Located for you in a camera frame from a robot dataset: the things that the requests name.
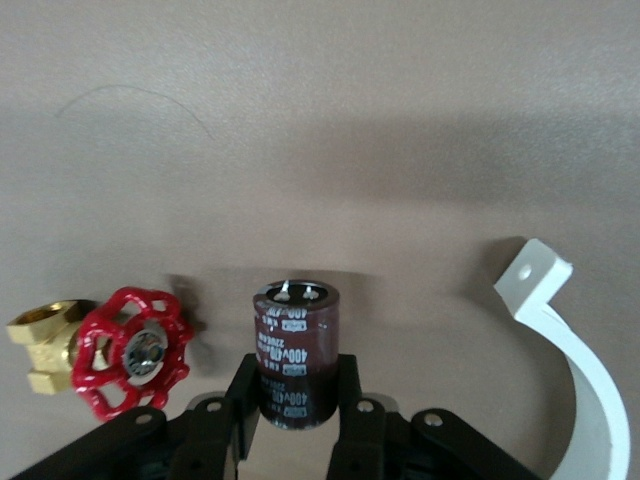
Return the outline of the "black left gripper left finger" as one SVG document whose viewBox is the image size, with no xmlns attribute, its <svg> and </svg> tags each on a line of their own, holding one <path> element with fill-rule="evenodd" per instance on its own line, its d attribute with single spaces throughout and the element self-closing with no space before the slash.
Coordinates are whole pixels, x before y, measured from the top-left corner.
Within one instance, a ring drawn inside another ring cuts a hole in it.
<svg viewBox="0 0 640 480">
<path fill-rule="evenodd" d="M 9 480 L 237 480 L 259 419 L 257 366 L 247 354 L 224 393 L 195 397 L 172 420 L 136 407 Z"/>
</svg>

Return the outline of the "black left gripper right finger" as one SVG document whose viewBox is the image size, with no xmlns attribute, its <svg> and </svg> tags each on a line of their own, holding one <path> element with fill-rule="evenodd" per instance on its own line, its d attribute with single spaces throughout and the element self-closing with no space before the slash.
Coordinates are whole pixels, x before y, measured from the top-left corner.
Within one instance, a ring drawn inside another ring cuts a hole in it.
<svg viewBox="0 0 640 480">
<path fill-rule="evenodd" d="M 386 409 L 362 392 L 354 355 L 339 356 L 337 399 L 329 480 L 542 480 L 446 409 Z"/>
</svg>

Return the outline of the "small black connector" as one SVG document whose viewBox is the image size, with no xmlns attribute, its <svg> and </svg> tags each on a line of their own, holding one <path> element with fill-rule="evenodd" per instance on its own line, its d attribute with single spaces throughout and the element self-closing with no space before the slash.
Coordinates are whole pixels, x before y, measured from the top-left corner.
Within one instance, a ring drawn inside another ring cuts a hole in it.
<svg viewBox="0 0 640 480">
<path fill-rule="evenodd" d="M 337 408 L 340 295 L 331 285 L 287 279 L 253 297 L 261 413 L 287 430 L 313 429 Z"/>
</svg>

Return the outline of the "brass valve red handwheel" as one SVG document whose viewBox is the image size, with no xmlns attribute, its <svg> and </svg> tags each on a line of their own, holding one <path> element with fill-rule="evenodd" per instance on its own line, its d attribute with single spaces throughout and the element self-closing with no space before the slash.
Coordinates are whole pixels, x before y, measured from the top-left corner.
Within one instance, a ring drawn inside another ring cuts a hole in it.
<svg viewBox="0 0 640 480">
<path fill-rule="evenodd" d="M 35 393 L 72 389 L 101 421 L 143 402 L 163 408 L 190 372 L 194 329 L 178 298 L 161 290 L 123 287 L 101 305 L 56 301 L 20 314 L 7 333 L 29 356 Z"/>
</svg>

